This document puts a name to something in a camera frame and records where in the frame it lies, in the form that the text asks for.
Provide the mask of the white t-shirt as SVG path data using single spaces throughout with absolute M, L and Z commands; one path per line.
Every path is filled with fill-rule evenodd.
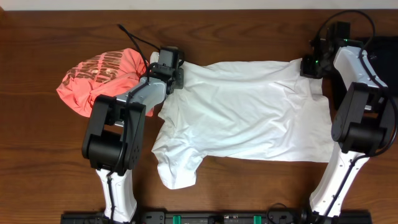
M 328 162 L 333 150 L 322 81 L 300 75 L 300 60 L 183 64 L 152 152 L 169 189 L 193 186 L 207 156 Z

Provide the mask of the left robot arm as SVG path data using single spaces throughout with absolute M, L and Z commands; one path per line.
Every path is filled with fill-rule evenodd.
M 137 86 L 117 96 L 95 99 L 82 155 L 95 169 L 103 186 L 105 223 L 131 223 L 137 208 L 132 170 L 141 155 L 146 114 L 183 88 L 183 53 L 161 47 Z

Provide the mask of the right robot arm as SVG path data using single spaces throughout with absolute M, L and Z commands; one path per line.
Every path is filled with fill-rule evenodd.
M 365 44 L 350 38 L 350 24 L 335 22 L 326 37 L 315 36 L 300 76 L 333 84 L 335 144 L 325 173 L 312 192 L 307 223 L 337 223 L 351 184 L 371 157 L 388 149 L 397 134 L 397 106 L 369 63 Z

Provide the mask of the black fabric container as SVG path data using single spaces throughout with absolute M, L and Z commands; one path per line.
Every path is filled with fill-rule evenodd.
M 337 83 L 333 85 L 334 106 L 338 109 L 353 82 L 375 87 L 362 67 L 358 54 L 360 48 L 347 46 L 337 51 L 333 61 Z M 364 51 L 364 60 L 376 80 L 388 87 L 389 93 L 397 100 L 397 37 L 376 37 Z

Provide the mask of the pink printed t-shirt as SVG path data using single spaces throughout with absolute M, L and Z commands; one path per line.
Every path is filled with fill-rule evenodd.
M 130 48 L 105 52 L 69 69 L 57 93 L 74 112 L 90 117 L 97 96 L 117 96 L 135 87 L 148 64 Z

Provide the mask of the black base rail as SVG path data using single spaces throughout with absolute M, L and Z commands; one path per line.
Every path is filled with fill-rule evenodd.
M 166 210 L 150 212 L 137 212 L 130 222 L 112 223 L 136 223 L 136 224 L 301 224 L 318 223 L 318 218 L 310 214 L 309 210 L 298 211 L 287 208 L 281 204 L 271 206 L 270 210 L 246 213 L 171 213 Z M 65 213 L 60 218 L 64 224 L 97 224 L 111 223 L 103 213 Z M 346 210 L 338 217 L 326 218 L 322 223 L 331 224 L 372 224 L 373 220 L 367 210 Z

